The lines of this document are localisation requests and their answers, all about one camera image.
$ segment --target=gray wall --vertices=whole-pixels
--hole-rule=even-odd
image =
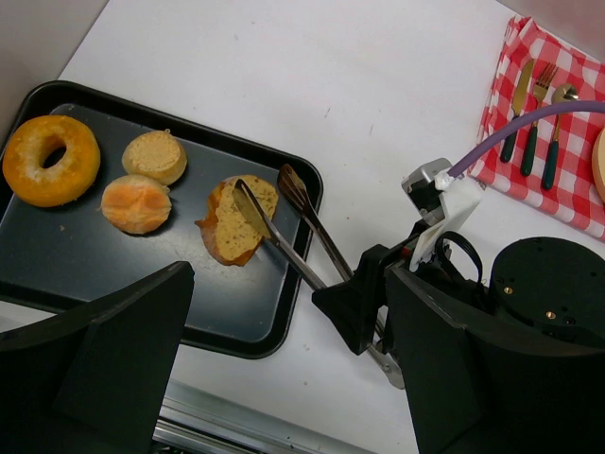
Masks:
[[[605,61],[604,0],[498,0],[578,49]]]
[[[108,0],[0,0],[0,137],[26,93],[56,79]]]

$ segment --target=white countertop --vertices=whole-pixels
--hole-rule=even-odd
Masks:
[[[325,183],[320,217],[356,265],[418,220],[402,177],[475,143],[511,15],[486,0],[111,0],[61,78],[308,159]],[[605,256],[603,243],[492,190],[460,231],[486,272],[526,236]],[[308,262],[338,282],[317,241]],[[22,321],[28,311],[0,306]],[[406,394],[348,351],[306,285],[277,353],[182,346],[172,377],[371,451],[417,452]]]

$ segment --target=red checkered tablecloth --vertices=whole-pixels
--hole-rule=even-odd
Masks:
[[[502,128],[512,119],[512,97],[521,69],[529,58],[535,60],[528,91],[544,66],[553,62],[559,68],[544,105],[550,104],[553,91],[565,82],[572,83],[580,99],[605,100],[605,65],[577,49],[562,43],[540,28],[531,18],[513,17],[507,27],[492,88],[481,119],[478,141]],[[533,96],[527,96],[524,112],[536,108]],[[517,133],[512,160],[499,159],[503,143],[490,150],[470,169],[470,174],[505,194],[524,201],[586,233],[605,240],[605,205],[596,192],[591,155],[593,144],[605,126],[601,113],[567,113],[562,116],[559,137],[559,161],[551,190],[541,187],[548,144],[555,117],[540,120],[533,171],[521,175],[523,150],[529,126]]]

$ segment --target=baked pastry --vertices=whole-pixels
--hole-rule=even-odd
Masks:
[[[187,167],[185,150],[169,130],[139,135],[122,155],[129,174],[145,175],[166,186],[177,181]]]
[[[146,234],[168,219],[172,209],[168,191],[166,186],[144,175],[126,175],[105,188],[101,210],[122,232]]]
[[[62,147],[60,160],[44,168],[48,156]],[[45,115],[28,120],[10,137],[2,172],[19,199],[48,207],[84,194],[100,162],[95,135],[86,125],[65,115]]]
[[[233,187],[242,179],[270,218],[275,215],[279,195],[275,187],[254,175],[232,177],[221,182],[208,198],[208,216],[196,221],[206,249],[223,265],[244,266],[254,255],[261,235],[246,222],[233,201]]]

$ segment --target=baking tray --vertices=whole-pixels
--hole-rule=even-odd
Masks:
[[[12,125],[64,114],[86,124],[101,149],[94,185],[77,201],[37,208],[14,196],[0,179],[0,299],[61,312],[123,288],[177,260],[191,263],[195,289],[182,343],[243,358],[262,358],[284,341],[300,278],[265,242],[245,267],[224,267],[204,247],[197,219],[223,179],[254,174],[274,184],[290,164],[319,208],[318,171],[302,158],[255,144],[67,81],[45,83],[27,95]],[[170,129],[188,166],[171,186],[168,221],[146,236],[129,236],[103,218],[105,186],[122,175],[122,152],[138,135]],[[275,225],[306,256],[310,231],[281,197]]]

